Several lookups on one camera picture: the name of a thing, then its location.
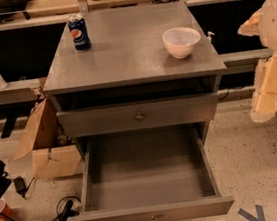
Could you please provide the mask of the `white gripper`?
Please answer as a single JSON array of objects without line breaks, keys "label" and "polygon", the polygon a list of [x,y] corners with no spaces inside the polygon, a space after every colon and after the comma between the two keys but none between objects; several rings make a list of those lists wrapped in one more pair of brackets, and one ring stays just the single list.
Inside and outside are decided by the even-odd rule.
[{"label": "white gripper", "polygon": [[[261,35],[261,10],[256,10],[245,23],[238,28],[238,34],[243,36]],[[270,58],[260,60],[263,70],[259,94],[254,92],[251,101],[250,119],[262,123],[272,119],[277,113],[277,52]]]}]

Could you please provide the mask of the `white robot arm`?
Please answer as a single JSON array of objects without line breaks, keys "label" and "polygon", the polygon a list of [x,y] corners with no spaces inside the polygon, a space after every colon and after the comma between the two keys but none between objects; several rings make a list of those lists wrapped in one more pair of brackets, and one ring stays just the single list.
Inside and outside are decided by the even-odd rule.
[{"label": "white robot arm", "polygon": [[250,110],[253,122],[267,122],[277,113],[277,0],[265,0],[240,26],[238,34],[258,35],[261,45],[273,51],[270,58],[259,59],[255,68],[255,91]]}]

